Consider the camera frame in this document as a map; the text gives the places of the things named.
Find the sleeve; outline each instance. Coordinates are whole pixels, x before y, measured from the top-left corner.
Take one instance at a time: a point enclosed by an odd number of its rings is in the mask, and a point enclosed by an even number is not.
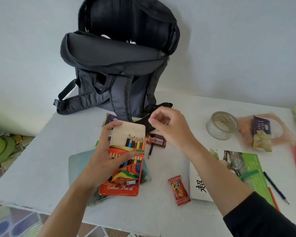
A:
[[[234,237],[296,237],[296,225],[256,192],[223,219]]]

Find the person's left hand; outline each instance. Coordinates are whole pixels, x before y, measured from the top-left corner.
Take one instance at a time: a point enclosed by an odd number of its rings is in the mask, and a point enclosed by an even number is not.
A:
[[[134,156],[134,152],[126,152],[112,159],[108,154],[108,149],[110,147],[108,141],[110,130],[114,126],[120,125],[122,125],[122,122],[113,121],[103,127],[97,148],[77,179],[80,185],[88,189],[91,188],[94,191],[99,185],[109,179],[121,164]]]

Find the strap buckle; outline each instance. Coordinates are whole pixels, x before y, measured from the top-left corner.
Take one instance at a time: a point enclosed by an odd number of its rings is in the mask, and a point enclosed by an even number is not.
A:
[[[57,107],[57,109],[63,109],[65,105],[65,102],[63,100],[56,100],[54,101],[54,106]]]

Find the white wall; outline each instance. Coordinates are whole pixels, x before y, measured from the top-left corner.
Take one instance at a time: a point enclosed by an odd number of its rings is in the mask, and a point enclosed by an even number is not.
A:
[[[181,39],[158,90],[296,105],[296,0],[161,0]],[[61,39],[83,0],[0,0],[0,129],[35,135],[74,77]]]

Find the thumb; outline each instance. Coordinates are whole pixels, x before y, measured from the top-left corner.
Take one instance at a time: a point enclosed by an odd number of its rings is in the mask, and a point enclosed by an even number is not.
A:
[[[134,155],[135,155],[134,151],[129,151],[129,152],[126,152],[126,153],[120,155],[117,158],[114,158],[112,160],[114,163],[114,166],[116,167],[116,169],[118,169],[121,164],[123,164],[126,161],[129,161]]]
[[[154,118],[149,118],[148,121],[154,128],[156,128],[160,132],[165,131],[167,128],[166,125],[162,124],[160,121],[158,121]]]

